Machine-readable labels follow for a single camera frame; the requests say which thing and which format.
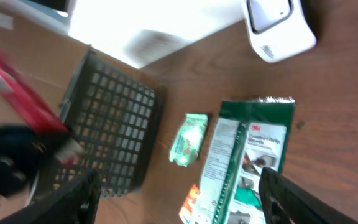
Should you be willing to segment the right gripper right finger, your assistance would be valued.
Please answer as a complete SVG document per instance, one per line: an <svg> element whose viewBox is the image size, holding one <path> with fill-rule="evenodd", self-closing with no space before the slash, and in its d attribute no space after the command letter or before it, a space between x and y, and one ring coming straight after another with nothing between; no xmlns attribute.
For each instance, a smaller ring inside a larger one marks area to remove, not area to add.
<svg viewBox="0 0 358 224"><path fill-rule="evenodd" d="M268 167L262 169L259 193L267 224L358 224Z"/></svg>

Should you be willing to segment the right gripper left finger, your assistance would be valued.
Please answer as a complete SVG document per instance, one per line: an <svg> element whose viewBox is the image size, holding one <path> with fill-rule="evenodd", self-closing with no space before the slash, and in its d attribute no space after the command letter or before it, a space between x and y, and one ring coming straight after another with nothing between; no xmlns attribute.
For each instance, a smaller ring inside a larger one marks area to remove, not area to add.
<svg viewBox="0 0 358 224"><path fill-rule="evenodd" d="M81 174L50 195L0 220L0 224L93 224L101 197L95 170Z"/></svg>

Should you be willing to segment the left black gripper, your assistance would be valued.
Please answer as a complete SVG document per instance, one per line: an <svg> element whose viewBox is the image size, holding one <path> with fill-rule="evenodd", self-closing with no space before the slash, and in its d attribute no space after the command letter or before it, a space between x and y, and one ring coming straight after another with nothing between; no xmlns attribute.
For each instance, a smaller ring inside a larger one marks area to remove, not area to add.
<svg viewBox="0 0 358 224"><path fill-rule="evenodd" d="M21 191L69 139L65 131L38 133L28 126L0 126L0 195L7 198Z"/></svg>

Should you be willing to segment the green 3M pouch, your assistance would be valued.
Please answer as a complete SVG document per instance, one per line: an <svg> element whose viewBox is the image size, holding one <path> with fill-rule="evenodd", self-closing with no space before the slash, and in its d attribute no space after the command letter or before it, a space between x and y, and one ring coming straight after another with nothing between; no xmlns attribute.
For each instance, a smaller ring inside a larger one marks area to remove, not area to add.
<svg viewBox="0 0 358 224"><path fill-rule="evenodd" d="M282 170L294 110L291 97L221 103L190 223L265 223L260 176Z"/></svg>

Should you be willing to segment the red snack packet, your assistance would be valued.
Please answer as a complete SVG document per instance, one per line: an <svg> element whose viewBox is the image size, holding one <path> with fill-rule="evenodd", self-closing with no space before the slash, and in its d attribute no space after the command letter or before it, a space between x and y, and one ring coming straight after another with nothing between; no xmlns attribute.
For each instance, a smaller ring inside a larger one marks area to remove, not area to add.
<svg viewBox="0 0 358 224"><path fill-rule="evenodd" d="M67 126L25 82L21 74L11 67L2 54L0 54L0 94L35 132L68 135L68 139L64 140L55 153L55 158L62 164L72 165L84 152Z"/></svg>

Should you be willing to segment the small orange box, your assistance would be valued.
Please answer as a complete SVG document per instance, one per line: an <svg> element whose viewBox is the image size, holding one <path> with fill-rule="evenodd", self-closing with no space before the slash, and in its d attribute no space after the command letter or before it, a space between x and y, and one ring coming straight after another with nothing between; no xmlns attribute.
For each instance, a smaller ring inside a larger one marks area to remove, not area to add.
<svg viewBox="0 0 358 224"><path fill-rule="evenodd" d="M193 184L178 213L180 220L183 224L191 223L191 217L193 212L196 210L196 202L199 195L199 188L197 187L197 185Z"/></svg>

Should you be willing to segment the teal white wipes packet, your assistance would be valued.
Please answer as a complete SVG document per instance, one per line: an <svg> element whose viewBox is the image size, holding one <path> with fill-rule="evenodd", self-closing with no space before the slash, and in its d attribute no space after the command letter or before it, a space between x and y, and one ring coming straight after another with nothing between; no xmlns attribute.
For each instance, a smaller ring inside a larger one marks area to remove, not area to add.
<svg viewBox="0 0 358 224"><path fill-rule="evenodd" d="M169 153L169 161L187 167L198 158L208 127L207 114L186 114Z"/></svg>

